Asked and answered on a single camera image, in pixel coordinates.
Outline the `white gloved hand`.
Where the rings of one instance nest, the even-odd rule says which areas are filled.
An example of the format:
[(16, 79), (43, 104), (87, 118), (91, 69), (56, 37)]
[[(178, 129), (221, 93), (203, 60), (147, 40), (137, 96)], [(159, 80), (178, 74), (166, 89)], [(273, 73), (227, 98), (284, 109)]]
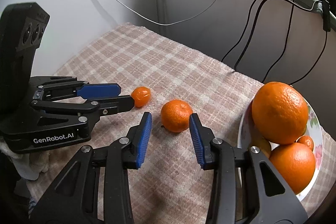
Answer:
[(17, 154), (11, 149), (1, 136), (1, 152), (3, 152), (14, 164), (21, 178), (35, 181), (40, 173), (46, 173), (50, 167), (50, 151)]

